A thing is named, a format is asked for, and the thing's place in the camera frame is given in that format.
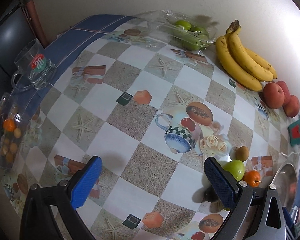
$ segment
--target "white wall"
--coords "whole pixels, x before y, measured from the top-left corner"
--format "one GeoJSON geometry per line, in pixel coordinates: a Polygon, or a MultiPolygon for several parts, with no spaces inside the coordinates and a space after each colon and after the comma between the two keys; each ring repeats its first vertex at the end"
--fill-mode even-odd
{"type": "Polygon", "coordinates": [[[93,14],[134,15],[171,9],[205,15],[218,34],[238,19],[243,43],[266,58],[300,99],[300,11],[292,0],[34,0],[51,41],[56,34],[93,14]]]}

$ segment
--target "plastic wrap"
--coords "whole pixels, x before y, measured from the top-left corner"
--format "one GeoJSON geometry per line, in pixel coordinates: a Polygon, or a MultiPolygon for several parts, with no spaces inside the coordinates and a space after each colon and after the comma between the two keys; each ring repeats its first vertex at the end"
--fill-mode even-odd
{"type": "Polygon", "coordinates": [[[149,36],[184,50],[200,53],[215,41],[217,29],[214,26],[199,23],[183,13],[162,10],[141,14],[138,17],[148,22],[149,36]],[[191,24],[190,30],[196,31],[187,31],[175,26],[178,20],[186,20],[191,24]]]}

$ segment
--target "blue gripper pad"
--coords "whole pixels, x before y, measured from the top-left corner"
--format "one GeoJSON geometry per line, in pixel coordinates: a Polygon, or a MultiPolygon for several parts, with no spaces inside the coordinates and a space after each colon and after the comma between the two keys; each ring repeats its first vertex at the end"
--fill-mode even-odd
{"type": "MultiPolygon", "coordinates": [[[[234,209],[236,206],[235,190],[231,187],[230,182],[222,174],[222,172],[227,173],[228,171],[223,170],[223,168],[219,165],[219,163],[217,163],[217,161],[215,162],[216,164],[212,161],[211,158],[207,158],[204,162],[204,173],[208,177],[213,189],[215,190],[218,197],[220,198],[223,206],[225,208],[234,209]]],[[[234,183],[235,185],[237,182],[236,179],[231,175],[231,173],[229,173],[229,175],[230,177],[227,176],[228,179],[230,180],[233,179],[233,181],[231,182],[234,183]]]]}
{"type": "Polygon", "coordinates": [[[98,157],[90,164],[71,192],[70,203],[74,209],[83,206],[101,171],[102,160],[98,157]]]}

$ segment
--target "glass mug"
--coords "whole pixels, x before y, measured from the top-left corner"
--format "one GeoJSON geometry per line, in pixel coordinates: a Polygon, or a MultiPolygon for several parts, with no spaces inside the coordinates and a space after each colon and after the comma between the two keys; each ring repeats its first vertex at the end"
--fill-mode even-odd
{"type": "Polygon", "coordinates": [[[39,90],[49,84],[56,72],[56,66],[44,56],[44,49],[38,39],[34,39],[25,46],[14,60],[18,70],[12,75],[11,85],[20,91],[32,87],[39,90]],[[15,83],[17,75],[24,75],[31,82],[25,87],[18,87],[15,83]]]}

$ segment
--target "banana bunch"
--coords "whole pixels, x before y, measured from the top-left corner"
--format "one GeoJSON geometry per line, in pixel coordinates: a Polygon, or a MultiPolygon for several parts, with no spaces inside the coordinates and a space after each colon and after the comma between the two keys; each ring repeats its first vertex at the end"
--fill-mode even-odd
{"type": "Polygon", "coordinates": [[[217,55],[223,68],[237,82],[250,90],[260,91],[260,82],[276,79],[277,73],[265,59],[242,45],[240,31],[241,26],[235,20],[226,34],[217,39],[217,55]]]}

